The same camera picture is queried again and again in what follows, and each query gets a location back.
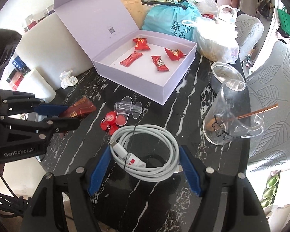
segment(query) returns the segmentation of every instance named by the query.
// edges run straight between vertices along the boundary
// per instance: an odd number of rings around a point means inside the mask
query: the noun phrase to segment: green bag
[[[278,16],[281,21],[281,29],[290,35],[290,15],[286,13],[286,7],[283,7],[283,9],[277,9],[278,10]]]

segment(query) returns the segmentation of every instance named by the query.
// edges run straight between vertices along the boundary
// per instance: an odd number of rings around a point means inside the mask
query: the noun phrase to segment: blue drawstring bag
[[[196,6],[187,1],[148,2],[148,5],[153,4],[158,5],[151,8],[145,17],[143,30],[174,35],[191,41],[193,27],[183,25],[182,20],[195,21],[197,17],[201,17]]]

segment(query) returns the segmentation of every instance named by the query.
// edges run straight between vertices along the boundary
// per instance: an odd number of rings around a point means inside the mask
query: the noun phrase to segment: green slippers
[[[266,198],[265,200],[261,201],[262,208],[267,208],[271,205],[273,200],[273,196]]]
[[[267,198],[272,197],[272,196],[276,196],[276,186],[275,185],[263,192],[262,199],[267,199]]]
[[[278,176],[278,174],[274,175],[274,176],[273,176],[272,178],[270,178],[270,179],[268,180],[268,182],[266,183],[266,188],[271,188],[271,187],[273,187],[274,185],[277,184],[278,180],[279,180],[279,176]]]
[[[260,201],[262,208],[267,208],[271,205],[273,201],[273,196],[276,196],[277,190],[277,182],[279,180],[279,176],[276,174],[271,177],[266,183],[266,190],[263,192],[262,201]]]

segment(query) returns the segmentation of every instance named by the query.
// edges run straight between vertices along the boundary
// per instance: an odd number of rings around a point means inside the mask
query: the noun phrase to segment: paper bag
[[[141,0],[121,0],[121,2],[129,11],[138,28],[141,29],[146,16]]]

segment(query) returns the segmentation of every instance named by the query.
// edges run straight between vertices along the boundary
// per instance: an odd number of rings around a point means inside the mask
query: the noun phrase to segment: white charging cable
[[[161,140],[170,151],[169,159],[162,167],[147,168],[146,164],[133,153],[127,153],[129,138],[140,133],[146,133]],[[148,182],[159,182],[171,177],[179,171],[179,148],[173,135],[157,125],[124,126],[114,132],[110,140],[111,153],[116,163],[133,177]]]

